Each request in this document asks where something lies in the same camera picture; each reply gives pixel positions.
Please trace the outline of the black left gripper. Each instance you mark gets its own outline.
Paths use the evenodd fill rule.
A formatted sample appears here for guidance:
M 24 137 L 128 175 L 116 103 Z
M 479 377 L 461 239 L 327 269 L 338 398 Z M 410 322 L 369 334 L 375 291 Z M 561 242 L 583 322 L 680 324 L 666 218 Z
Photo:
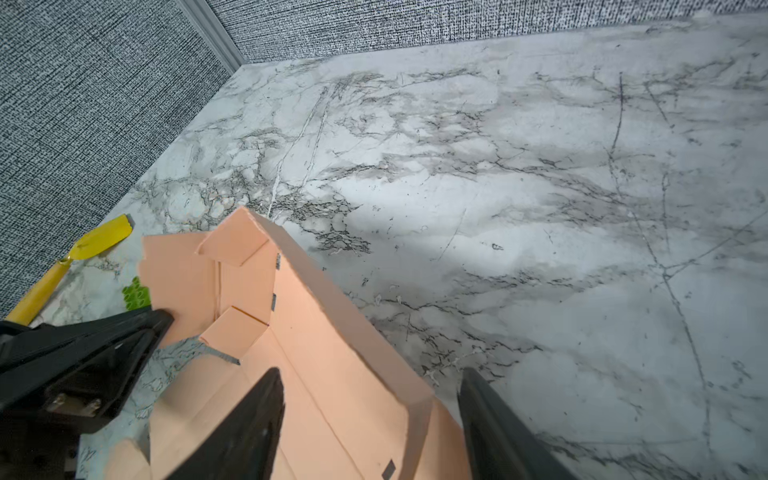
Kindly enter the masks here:
M 81 436 L 120 414 L 172 323 L 150 307 L 64 326 L 2 322 L 2 478 L 74 478 Z

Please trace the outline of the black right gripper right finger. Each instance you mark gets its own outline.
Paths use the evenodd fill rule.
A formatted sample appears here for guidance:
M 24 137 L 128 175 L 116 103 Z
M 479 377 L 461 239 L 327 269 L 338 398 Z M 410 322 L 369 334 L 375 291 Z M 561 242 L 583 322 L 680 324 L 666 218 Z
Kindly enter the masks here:
M 457 400 L 474 479 L 576 479 L 477 370 L 463 370 Z

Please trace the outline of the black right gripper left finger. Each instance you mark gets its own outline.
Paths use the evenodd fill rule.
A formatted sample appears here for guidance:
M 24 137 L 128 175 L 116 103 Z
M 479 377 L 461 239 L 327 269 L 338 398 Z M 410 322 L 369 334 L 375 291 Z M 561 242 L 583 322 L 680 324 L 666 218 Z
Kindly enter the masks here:
M 270 478 L 284 413 L 284 386 L 280 371 L 273 367 L 169 477 Z

